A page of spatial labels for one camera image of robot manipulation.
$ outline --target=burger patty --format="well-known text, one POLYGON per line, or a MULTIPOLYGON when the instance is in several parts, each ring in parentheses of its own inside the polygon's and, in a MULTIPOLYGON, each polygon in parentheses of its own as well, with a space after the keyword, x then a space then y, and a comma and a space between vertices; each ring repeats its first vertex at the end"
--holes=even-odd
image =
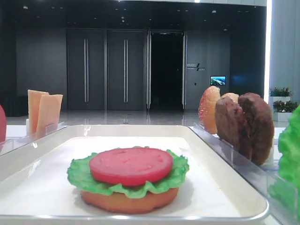
POLYGON ((257 94, 247 93, 238 104, 229 97, 216 104, 217 134, 234 146, 240 154, 257 165, 269 157, 274 124, 269 105, 257 94))

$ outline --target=shiny floor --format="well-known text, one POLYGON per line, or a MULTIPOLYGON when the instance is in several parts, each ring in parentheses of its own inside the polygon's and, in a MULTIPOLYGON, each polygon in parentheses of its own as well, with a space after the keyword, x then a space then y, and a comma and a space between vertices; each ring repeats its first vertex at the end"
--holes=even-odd
MULTIPOLYGON (((25 125, 27 116, 8 117, 8 125, 25 125)), ((180 111, 65 111, 60 122, 65 125, 80 124, 133 124, 133 125, 183 125, 192 126, 198 122, 197 112, 180 111)), ((275 127, 287 127, 288 122, 274 122, 275 127)))

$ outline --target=bottom bun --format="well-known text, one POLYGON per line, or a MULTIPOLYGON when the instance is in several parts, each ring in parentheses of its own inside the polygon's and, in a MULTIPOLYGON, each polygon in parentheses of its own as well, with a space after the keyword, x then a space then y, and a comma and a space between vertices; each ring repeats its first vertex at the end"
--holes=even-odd
POLYGON ((101 195, 81 191, 81 197, 87 204, 109 212, 142 214, 170 204, 175 199, 177 193, 178 188, 171 188, 161 194, 148 192, 144 198, 128 198, 125 194, 121 193, 101 195))

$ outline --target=clear acrylic divider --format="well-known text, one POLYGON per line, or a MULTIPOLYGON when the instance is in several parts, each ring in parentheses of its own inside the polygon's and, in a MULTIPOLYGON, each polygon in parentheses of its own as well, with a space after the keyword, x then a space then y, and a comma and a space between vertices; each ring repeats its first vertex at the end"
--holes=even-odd
POLYGON ((59 124, 51 124, 47 126, 44 130, 36 132, 34 134, 24 136, 18 139, 9 139, 0 143, 0 157, 4 154, 7 154, 13 150, 16 150, 26 144, 35 142, 36 140, 43 138, 47 135, 50 135, 62 128, 65 127, 65 122, 59 124))
POLYGON ((298 189, 275 172, 264 171, 239 154, 233 146, 207 132, 202 125, 194 124, 192 130, 226 161, 251 186, 270 203, 272 216, 283 225, 299 225, 298 189))

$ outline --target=red object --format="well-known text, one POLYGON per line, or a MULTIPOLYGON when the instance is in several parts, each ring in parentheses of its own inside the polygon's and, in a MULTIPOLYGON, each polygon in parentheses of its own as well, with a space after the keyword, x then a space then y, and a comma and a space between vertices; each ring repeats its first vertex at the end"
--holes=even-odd
POLYGON ((0 142, 5 141, 6 125, 7 125, 7 120, 6 120, 5 112, 2 106, 0 105, 0 142))
POLYGON ((124 186, 161 180, 172 166, 173 157, 168 152, 150 148, 104 151, 90 160, 90 172, 95 180, 124 186))

